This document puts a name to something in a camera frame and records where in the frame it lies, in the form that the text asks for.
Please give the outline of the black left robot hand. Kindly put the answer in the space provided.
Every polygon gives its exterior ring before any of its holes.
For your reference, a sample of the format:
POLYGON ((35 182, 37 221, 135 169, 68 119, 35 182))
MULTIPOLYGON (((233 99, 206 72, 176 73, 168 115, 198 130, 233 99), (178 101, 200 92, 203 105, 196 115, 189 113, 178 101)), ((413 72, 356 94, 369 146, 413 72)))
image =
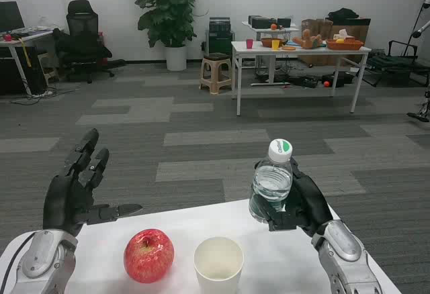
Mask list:
POLYGON ((93 190, 103 179, 110 152, 102 148, 92 156, 99 132, 89 130, 64 161, 52 179, 44 201, 43 228, 65 231, 77 236, 83 225, 114 222, 142 209, 139 204, 112 207, 94 204, 93 190))

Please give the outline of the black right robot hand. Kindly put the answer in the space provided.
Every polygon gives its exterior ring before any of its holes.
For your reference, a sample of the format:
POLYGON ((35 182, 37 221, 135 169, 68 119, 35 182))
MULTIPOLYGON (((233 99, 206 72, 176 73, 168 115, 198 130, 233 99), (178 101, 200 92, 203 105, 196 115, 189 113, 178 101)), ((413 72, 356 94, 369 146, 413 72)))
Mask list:
POLYGON ((268 225, 269 231, 278 232, 301 228, 306 235, 323 235, 333 220, 328 203, 315 182, 298 168, 292 159, 293 181, 289 195, 276 210, 264 196, 251 191, 249 209, 259 222, 268 225))

